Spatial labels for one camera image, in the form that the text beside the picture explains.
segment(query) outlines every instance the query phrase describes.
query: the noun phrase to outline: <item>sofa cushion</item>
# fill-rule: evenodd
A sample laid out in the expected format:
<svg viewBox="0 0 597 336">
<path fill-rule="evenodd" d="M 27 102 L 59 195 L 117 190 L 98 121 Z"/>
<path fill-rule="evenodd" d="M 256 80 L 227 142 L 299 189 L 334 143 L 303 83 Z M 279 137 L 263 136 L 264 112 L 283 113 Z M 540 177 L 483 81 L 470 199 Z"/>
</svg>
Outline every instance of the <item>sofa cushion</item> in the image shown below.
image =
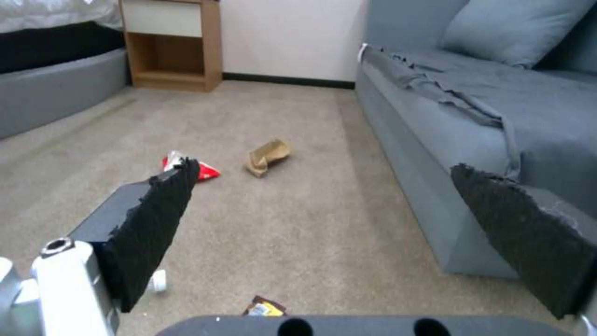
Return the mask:
<svg viewBox="0 0 597 336">
<path fill-rule="evenodd" d="M 597 5 L 538 66 L 597 74 Z"/>
<path fill-rule="evenodd" d="M 448 25 L 444 49 L 532 68 L 595 0 L 471 0 Z"/>
</svg>

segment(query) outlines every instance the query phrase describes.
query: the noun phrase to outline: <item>red chip bag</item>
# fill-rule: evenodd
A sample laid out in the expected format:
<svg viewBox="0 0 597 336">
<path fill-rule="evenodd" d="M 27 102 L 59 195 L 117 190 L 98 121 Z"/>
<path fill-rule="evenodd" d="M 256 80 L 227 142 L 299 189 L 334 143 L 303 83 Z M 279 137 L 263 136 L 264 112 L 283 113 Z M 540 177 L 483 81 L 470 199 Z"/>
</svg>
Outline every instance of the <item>red chip bag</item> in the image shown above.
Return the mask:
<svg viewBox="0 0 597 336">
<path fill-rule="evenodd" d="M 184 159 L 185 157 L 186 157 L 185 155 L 183 155 L 182 153 L 180 153 L 178 151 L 170 151 L 168 153 L 168 155 L 163 157 L 163 159 L 162 159 L 163 171 L 167 171 L 167 170 L 174 168 L 174 166 L 176 166 L 177 164 L 180 164 L 182 162 L 182 159 Z M 220 176 L 220 172 L 216 168 L 213 168 L 212 166 L 210 166 L 207 163 L 200 161 L 199 167 L 200 167 L 200 170 L 199 170 L 199 176 L 197 176 L 197 182 L 206 181 L 206 180 L 213 179 L 213 178 Z"/>
</svg>

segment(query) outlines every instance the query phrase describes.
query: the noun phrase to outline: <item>white wall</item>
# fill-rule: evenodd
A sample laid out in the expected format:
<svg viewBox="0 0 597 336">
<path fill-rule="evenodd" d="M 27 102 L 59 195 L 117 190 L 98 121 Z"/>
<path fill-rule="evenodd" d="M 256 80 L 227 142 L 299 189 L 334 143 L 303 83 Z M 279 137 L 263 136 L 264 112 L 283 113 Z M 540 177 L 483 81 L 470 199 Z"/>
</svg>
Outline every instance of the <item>white wall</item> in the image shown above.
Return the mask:
<svg viewBox="0 0 597 336">
<path fill-rule="evenodd" d="M 224 71 L 354 81 L 368 0 L 221 0 Z"/>
</svg>

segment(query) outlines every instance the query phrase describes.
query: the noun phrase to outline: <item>metal bolt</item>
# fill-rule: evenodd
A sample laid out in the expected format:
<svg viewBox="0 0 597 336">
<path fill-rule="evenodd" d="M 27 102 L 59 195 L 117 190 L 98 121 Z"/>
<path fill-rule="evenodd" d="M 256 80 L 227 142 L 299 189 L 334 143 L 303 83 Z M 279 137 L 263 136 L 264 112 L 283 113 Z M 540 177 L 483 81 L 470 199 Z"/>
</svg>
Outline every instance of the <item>metal bolt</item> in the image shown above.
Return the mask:
<svg viewBox="0 0 597 336">
<path fill-rule="evenodd" d="M 74 248 L 75 242 L 69 237 L 54 239 L 48 242 L 43 249 L 41 249 L 40 255 L 42 258 L 48 258 L 58 253 L 62 253 L 68 249 Z"/>
</svg>

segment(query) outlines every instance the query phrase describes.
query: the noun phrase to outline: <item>gray blanket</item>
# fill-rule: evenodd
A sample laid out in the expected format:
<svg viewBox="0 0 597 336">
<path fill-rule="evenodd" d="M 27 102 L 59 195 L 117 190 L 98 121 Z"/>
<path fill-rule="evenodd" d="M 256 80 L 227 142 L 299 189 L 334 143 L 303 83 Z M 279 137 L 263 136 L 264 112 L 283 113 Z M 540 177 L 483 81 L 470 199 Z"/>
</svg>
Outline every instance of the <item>gray blanket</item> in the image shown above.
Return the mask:
<svg viewBox="0 0 597 336">
<path fill-rule="evenodd" d="M 597 84 L 441 50 L 370 47 L 366 57 L 396 85 L 503 129 L 505 176 L 549 190 L 597 218 Z"/>
</svg>

